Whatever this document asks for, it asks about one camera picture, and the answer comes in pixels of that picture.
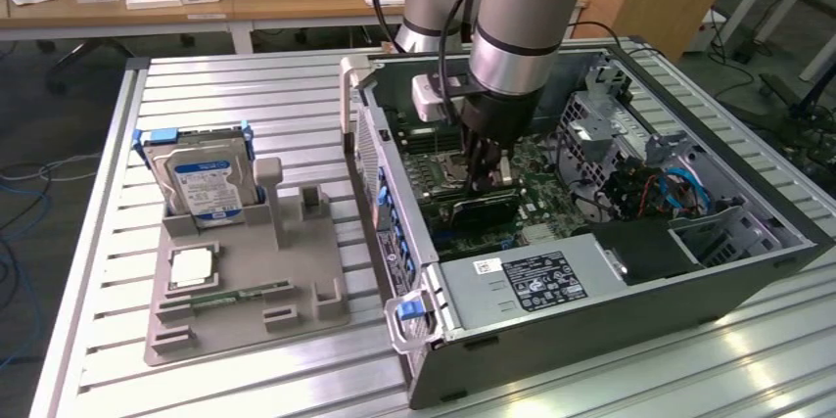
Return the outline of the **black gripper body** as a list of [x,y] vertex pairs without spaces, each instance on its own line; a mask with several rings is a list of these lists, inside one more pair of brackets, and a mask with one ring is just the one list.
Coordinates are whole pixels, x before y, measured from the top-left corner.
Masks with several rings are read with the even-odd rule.
[[463,145],[474,148],[480,141],[511,149],[532,122],[542,92],[503,95],[484,92],[464,98],[460,111]]

